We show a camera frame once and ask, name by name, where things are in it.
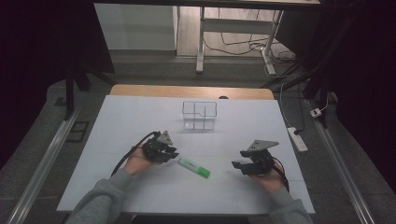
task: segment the marker cap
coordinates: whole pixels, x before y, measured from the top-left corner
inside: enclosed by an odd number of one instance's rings
[[[206,170],[206,169],[203,168],[203,167],[200,167],[200,168],[198,169],[198,175],[201,175],[201,176],[203,176],[204,178],[208,178],[208,177],[210,176],[210,171]]]

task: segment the wall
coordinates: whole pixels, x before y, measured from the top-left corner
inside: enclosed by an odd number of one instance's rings
[[[109,49],[176,49],[176,7],[94,5]]]

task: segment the transparent acrylic box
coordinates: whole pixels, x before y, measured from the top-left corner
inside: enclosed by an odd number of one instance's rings
[[[216,115],[216,102],[183,102],[184,129],[214,129]]]

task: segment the wooden edge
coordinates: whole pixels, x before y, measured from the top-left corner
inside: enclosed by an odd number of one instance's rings
[[[133,95],[153,97],[182,97],[219,99],[226,96],[235,100],[274,100],[268,89],[219,88],[219,87],[186,87],[186,86],[151,86],[125,85],[113,86],[110,95]]]

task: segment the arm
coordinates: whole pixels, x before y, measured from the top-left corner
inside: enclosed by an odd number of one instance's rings
[[[134,176],[147,170],[153,163],[144,158],[138,148],[122,169],[108,180],[99,180],[78,203],[67,223],[110,223],[121,212],[125,200],[125,190]]]
[[[279,170],[282,167],[276,162]],[[313,223],[301,200],[294,200],[286,190],[282,177],[272,170],[268,175],[251,175],[269,194],[271,209],[269,216],[277,223]]]

